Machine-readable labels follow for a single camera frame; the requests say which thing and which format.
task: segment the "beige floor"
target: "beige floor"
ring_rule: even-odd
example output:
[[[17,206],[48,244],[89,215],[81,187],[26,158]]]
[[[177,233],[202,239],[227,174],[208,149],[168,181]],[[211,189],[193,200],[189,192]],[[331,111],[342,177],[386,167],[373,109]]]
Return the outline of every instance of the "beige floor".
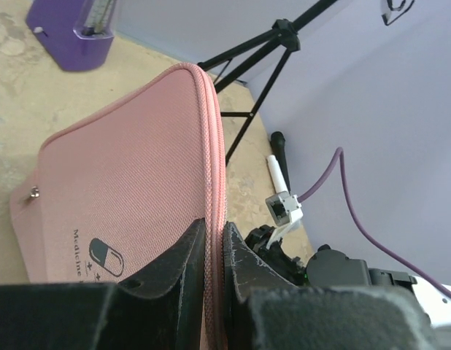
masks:
[[[65,73],[27,29],[28,0],[0,0],[0,284],[27,281],[8,215],[8,197],[34,167],[40,144],[65,128],[149,82],[176,61],[117,38],[107,62],[95,71]],[[233,85],[220,94],[222,110],[247,110],[249,91]],[[226,147],[242,120],[224,120]],[[264,199],[273,193],[266,167],[270,153],[261,120],[253,122],[227,169],[228,213],[242,235],[271,224]],[[303,229],[284,242],[290,255],[311,254]]]

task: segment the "capsule icon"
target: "capsule icon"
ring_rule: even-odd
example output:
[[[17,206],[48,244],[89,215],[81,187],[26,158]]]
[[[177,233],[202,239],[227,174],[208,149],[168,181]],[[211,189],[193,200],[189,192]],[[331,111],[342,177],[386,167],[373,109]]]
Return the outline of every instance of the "capsule icon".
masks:
[[[93,238],[89,243],[89,256],[97,265],[101,266],[111,275],[115,277],[122,276],[122,255],[99,238]]]

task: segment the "fabric texture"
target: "fabric texture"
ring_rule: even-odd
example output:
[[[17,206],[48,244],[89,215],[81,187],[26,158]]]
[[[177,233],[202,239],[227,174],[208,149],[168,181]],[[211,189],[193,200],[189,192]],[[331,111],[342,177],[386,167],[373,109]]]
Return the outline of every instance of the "fabric texture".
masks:
[[[205,217],[201,347],[224,348],[225,169],[214,85],[189,63],[51,136],[10,201],[31,282],[121,281]]]

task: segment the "black camera tripod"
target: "black camera tripod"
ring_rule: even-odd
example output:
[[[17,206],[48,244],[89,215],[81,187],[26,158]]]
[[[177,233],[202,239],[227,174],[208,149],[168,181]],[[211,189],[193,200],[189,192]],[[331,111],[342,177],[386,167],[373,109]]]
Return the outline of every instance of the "black camera tripod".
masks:
[[[217,76],[215,80],[215,89],[216,93],[221,92],[226,87],[228,87],[233,81],[238,79],[243,73],[252,68],[256,63],[261,61],[267,55],[269,55],[272,51],[277,49],[279,46],[285,47],[285,52],[282,55],[280,61],[277,63],[276,68],[272,72],[269,77],[268,82],[266,83],[263,91],[259,95],[256,100],[255,106],[253,106],[252,110],[249,112],[221,112],[220,115],[222,117],[244,117],[246,118],[244,125],[240,129],[239,134],[235,138],[231,148],[227,151],[227,155],[225,157],[225,163],[228,164],[231,159],[232,154],[235,149],[239,145],[240,140],[242,140],[243,135],[247,131],[250,126],[253,118],[258,113],[258,110],[263,104],[264,99],[268,95],[269,91],[272,88],[272,85],[276,81],[279,73],[282,71],[285,63],[290,57],[291,53],[300,50],[300,41],[298,40],[298,31],[300,31],[304,26],[314,20],[316,17],[321,15],[324,11],[326,11],[331,5],[333,5],[338,0],[319,0],[316,4],[311,6],[304,14],[298,17],[293,22],[289,20],[277,20],[272,29],[258,35],[243,44],[233,47],[230,50],[227,50],[216,57],[211,58],[208,61],[198,63],[203,70],[209,71],[214,67],[219,66],[220,64],[225,63],[223,69]],[[227,69],[228,65],[231,61],[238,55],[250,51],[251,49],[264,44],[260,47],[256,52],[254,52],[249,58],[240,63],[234,70],[224,76],[220,80],[223,72]]]

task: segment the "purple box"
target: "purple box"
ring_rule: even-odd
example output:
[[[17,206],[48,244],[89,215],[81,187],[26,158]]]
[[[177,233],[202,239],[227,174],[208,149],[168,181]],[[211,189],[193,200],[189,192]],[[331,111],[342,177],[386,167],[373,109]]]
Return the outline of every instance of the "purple box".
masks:
[[[114,39],[110,28],[116,0],[34,0],[26,24],[65,71],[87,71],[102,65]],[[106,23],[103,31],[88,28],[96,3]]]

